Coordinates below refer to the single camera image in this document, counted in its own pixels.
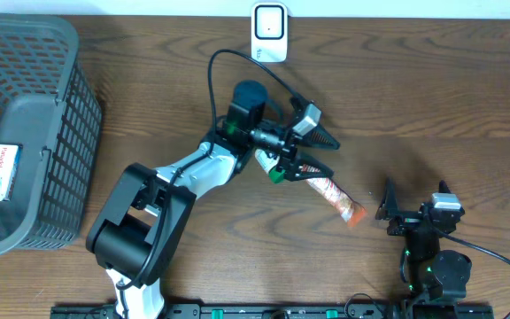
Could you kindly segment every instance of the basket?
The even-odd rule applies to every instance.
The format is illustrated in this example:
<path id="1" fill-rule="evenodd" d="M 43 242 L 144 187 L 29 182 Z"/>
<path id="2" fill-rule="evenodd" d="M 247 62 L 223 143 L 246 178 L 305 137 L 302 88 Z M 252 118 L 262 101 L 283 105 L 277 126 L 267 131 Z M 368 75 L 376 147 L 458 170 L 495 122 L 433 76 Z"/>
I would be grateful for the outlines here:
<path id="1" fill-rule="evenodd" d="M 0 254 L 57 249 L 79 233 L 102 111 L 77 52 L 62 19 L 0 14 L 0 148 L 20 153 L 0 200 Z"/>

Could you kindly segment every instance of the wooden table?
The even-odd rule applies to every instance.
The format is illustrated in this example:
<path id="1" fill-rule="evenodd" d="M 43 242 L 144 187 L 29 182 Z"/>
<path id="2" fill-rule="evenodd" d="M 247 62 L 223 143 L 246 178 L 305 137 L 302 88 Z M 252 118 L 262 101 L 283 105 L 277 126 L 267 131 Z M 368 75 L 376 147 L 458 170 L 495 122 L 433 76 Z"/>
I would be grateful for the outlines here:
<path id="1" fill-rule="evenodd" d="M 210 125 L 206 65 L 220 48 L 250 50 L 250 20 L 67 17 L 104 108 L 104 132 L 81 237 L 56 252 L 0 257 L 0 317 L 48 318 L 54 305 L 112 301 L 112 283 L 84 247 L 122 170 L 170 164 L 195 150 Z M 253 161 L 194 207 L 163 281 L 169 297 L 206 303 L 344 302 L 406 293 L 401 237 L 375 221 L 386 176 L 416 208 L 444 178 L 466 208 L 454 233 L 510 257 L 510 21 L 291 19 L 285 81 L 324 112 L 342 143 L 314 152 L 368 209 L 348 230 L 305 183 L 271 184 Z M 214 65 L 218 113 L 234 85 L 266 84 L 237 57 Z M 442 241 L 473 261 L 467 300 L 510 309 L 510 267 Z"/>

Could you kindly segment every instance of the orange plastic wrapper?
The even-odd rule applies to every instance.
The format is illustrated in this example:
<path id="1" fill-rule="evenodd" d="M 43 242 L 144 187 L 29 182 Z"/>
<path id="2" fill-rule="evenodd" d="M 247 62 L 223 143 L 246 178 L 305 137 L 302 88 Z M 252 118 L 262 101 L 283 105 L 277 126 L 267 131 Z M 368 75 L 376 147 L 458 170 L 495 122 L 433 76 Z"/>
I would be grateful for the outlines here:
<path id="1" fill-rule="evenodd" d="M 263 169 L 269 171 L 276 166 L 277 159 L 269 159 L 267 154 L 261 150 L 255 151 L 255 158 Z M 304 165 L 305 172 L 318 172 L 315 167 Z M 344 190 L 330 178 L 311 178 L 305 180 L 315 191 L 318 191 L 337 211 L 347 224 L 353 227 L 365 217 L 367 211 L 360 203 L 353 200 Z"/>

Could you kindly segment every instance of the robotic arm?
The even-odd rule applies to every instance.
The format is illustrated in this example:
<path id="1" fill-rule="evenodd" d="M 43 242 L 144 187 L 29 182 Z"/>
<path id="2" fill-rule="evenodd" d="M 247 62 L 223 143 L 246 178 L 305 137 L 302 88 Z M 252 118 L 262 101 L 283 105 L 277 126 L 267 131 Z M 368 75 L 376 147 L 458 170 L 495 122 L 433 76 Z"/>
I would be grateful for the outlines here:
<path id="1" fill-rule="evenodd" d="M 294 119 L 282 126 L 263 119 L 267 100 L 267 90 L 260 83 L 240 82 L 222 127 L 208 132 L 195 152 L 167 167 L 148 169 L 133 164 L 124 171 L 86 242 L 116 284 L 117 315 L 131 319 L 159 316 L 165 306 L 159 280 L 174 255 L 192 206 L 209 190 L 241 173 L 254 149 L 278 157 L 270 173 L 276 183 L 333 175 L 329 167 L 298 151 L 299 145 L 339 148 L 319 125 L 318 107 L 299 95 L 292 97 Z M 179 170 L 191 162 L 194 164 Z M 319 171 L 305 172 L 304 166 Z M 130 207 L 158 218 L 150 227 L 128 214 Z"/>

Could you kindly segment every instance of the white wall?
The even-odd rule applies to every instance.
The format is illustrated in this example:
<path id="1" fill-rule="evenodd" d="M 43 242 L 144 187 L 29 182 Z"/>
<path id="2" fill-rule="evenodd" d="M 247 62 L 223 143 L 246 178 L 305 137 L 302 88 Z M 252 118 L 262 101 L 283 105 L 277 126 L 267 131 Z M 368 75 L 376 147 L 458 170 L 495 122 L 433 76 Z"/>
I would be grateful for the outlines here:
<path id="1" fill-rule="evenodd" d="M 0 0 L 0 12 L 249 16 L 253 0 Z M 510 19 L 510 0 L 283 0 L 294 17 Z"/>

